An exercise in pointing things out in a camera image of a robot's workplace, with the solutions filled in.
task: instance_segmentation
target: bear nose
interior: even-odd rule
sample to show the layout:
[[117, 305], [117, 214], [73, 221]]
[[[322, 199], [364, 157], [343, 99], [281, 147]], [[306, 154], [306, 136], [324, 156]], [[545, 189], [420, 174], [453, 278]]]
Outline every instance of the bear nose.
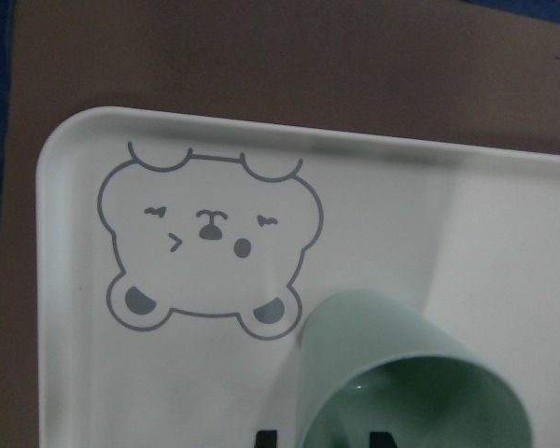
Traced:
[[204, 240], [220, 240], [222, 239], [222, 231], [216, 224], [206, 224], [199, 231], [199, 236]]

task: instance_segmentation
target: cartoon bear face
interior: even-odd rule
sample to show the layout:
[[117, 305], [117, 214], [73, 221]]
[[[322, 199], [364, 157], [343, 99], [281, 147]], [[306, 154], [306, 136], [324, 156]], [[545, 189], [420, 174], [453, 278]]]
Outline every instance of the cartoon bear face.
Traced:
[[174, 312], [235, 317], [258, 339], [276, 339], [301, 318], [292, 286], [321, 232], [321, 202], [297, 176], [257, 175], [245, 156], [194, 154], [170, 167], [137, 157], [100, 188], [98, 210], [120, 273], [106, 292], [112, 315], [136, 330]]

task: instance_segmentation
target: tray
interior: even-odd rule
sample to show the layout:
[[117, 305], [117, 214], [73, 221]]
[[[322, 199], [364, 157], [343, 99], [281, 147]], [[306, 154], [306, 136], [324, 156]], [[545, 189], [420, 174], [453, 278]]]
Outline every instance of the tray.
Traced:
[[353, 287], [560, 448], [560, 157], [96, 108], [45, 144], [37, 224], [43, 448], [294, 448], [302, 325]]

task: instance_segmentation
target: brown table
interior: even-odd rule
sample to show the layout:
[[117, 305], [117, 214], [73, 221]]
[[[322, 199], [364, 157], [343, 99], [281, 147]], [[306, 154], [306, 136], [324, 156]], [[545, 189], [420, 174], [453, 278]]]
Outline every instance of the brown table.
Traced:
[[35, 163], [97, 105], [560, 154], [560, 26], [455, 0], [20, 1], [0, 447], [37, 445]]

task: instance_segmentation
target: light green plastic cup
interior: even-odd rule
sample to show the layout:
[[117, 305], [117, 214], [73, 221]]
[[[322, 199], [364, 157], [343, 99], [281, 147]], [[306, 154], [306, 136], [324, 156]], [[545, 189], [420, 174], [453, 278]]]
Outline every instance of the light green plastic cup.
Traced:
[[301, 340], [299, 448], [528, 448], [506, 382], [397, 301], [352, 290], [324, 301]]

